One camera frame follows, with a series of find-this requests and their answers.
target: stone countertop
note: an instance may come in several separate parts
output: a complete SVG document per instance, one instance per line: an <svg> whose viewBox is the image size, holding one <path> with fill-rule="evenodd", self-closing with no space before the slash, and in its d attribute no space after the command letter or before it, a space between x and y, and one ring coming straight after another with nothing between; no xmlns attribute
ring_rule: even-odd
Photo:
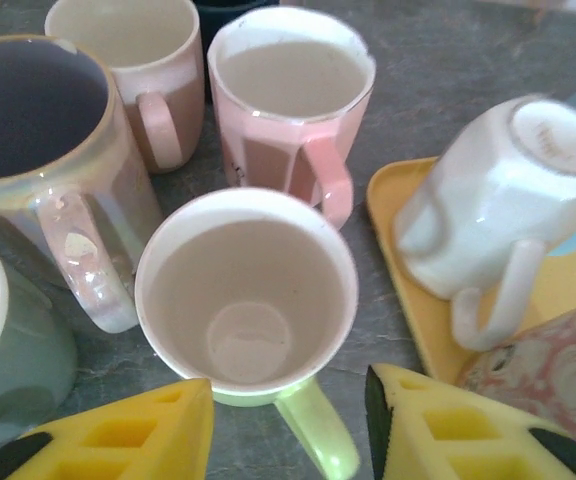
<svg viewBox="0 0 576 480"><path fill-rule="evenodd" d="M7 0L0 35L42 33L51 0ZM437 155L477 115L515 96L576 90L576 15L534 12L467 0L308 0L365 37L378 61L375 91L348 159L355 210L343 227L361 281L354 328L319 378L349 427L362 457L357 476L372 478L365 422L364 375L371 362L421 371L365 205L370 177L395 160ZM165 214L197 195L226 186L212 110L200 146L182 169L153 178ZM9 261L15 257L0 245ZM177 380L139 328L97 331L73 297L45 283L73 326L79 348L75 388L58 415L73 414ZM207 478L310 479L317 472L272 406L216 405Z"/></svg>

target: green handle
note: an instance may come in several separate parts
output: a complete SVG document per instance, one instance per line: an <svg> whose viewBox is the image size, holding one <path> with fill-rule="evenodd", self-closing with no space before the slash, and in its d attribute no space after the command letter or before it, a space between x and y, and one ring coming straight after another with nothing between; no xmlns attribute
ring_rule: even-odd
<svg viewBox="0 0 576 480"><path fill-rule="evenodd" d="M359 452L315 377L281 392L275 406L324 478L357 473Z"/></svg>

